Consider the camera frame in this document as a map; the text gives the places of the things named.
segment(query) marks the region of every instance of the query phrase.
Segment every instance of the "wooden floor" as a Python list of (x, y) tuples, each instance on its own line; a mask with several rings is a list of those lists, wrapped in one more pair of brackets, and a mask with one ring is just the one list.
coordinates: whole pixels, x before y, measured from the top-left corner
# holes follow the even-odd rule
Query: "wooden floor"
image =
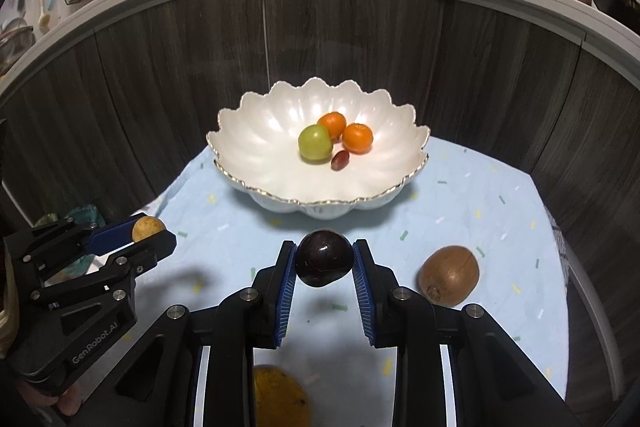
[(594, 381), (609, 381), (607, 365), (591, 318), (569, 282), (569, 373), (565, 401), (584, 427), (602, 427), (616, 408), (610, 392), (594, 393)]

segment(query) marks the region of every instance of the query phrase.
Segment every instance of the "bolt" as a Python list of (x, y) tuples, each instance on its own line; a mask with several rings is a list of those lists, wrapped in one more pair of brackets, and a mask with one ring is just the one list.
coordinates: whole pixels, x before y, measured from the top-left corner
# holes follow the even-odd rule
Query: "bolt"
[(398, 286), (398, 288), (393, 289), (391, 295), (393, 295), (399, 301), (406, 301), (407, 299), (411, 298), (411, 290), (405, 288), (404, 286)]
[(240, 291), (240, 298), (243, 301), (252, 301), (258, 296), (258, 291), (255, 288), (243, 288)]
[(484, 315), (484, 309), (479, 304), (470, 304), (466, 307), (466, 314), (469, 317), (479, 319)]
[(174, 304), (173, 306), (169, 306), (166, 311), (166, 316), (170, 319), (179, 319), (184, 315), (184, 306), (180, 306), (179, 304)]

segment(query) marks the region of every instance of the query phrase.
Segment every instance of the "white spoon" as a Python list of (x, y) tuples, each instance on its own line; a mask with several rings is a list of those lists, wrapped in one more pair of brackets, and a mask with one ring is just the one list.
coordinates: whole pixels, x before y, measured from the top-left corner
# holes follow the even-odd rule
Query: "white spoon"
[(38, 20), (38, 26), (47, 26), (49, 19), (51, 19), (51, 16), (44, 13), (44, 0), (40, 0), (40, 19)]

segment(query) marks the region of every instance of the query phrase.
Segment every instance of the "fruit bowl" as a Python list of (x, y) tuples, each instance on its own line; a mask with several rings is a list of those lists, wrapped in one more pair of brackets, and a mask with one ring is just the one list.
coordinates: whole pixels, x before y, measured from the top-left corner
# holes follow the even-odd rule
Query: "fruit bowl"
[[(369, 152), (351, 154), (339, 171), (329, 161), (308, 163), (298, 151), (300, 132), (329, 112), (374, 134)], [(364, 93), (354, 81), (328, 86), (314, 77), (300, 87), (277, 82), (266, 95), (245, 93), (238, 109), (220, 110), (218, 128), (207, 133), (215, 165), (233, 187), (277, 213), (334, 219), (382, 207), (428, 160), (430, 130), (415, 125), (414, 107), (393, 105), (386, 90)], [(340, 150), (338, 142), (333, 154)]]

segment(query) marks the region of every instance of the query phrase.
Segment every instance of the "table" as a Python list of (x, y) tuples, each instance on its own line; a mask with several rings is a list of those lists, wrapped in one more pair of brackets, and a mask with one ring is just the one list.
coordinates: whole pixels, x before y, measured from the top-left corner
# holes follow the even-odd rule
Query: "table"
[[(401, 285), (417, 289), (417, 271), (435, 250), (464, 245), (480, 280), (467, 300), (482, 305), (564, 397), (568, 368), (566, 287), (552, 229), (531, 178), (462, 146), (430, 138), (425, 169), (388, 205), (334, 221), (274, 214), (232, 189), (202, 151), (157, 200), (143, 208), (177, 236), (174, 254), (138, 278), (138, 323), (81, 383), (93, 389), (171, 304), (191, 310), (218, 304), (270, 266), (286, 239), (331, 228), (351, 242), (365, 238), (374, 260)], [(350, 275), (324, 288), (298, 280), (289, 329), (276, 351), (255, 350), (296, 378), (315, 426), (391, 425), (395, 349), (374, 349), (362, 331)], [(455, 425), (444, 357), (447, 424)], [(202, 389), (196, 409), (202, 411)]]

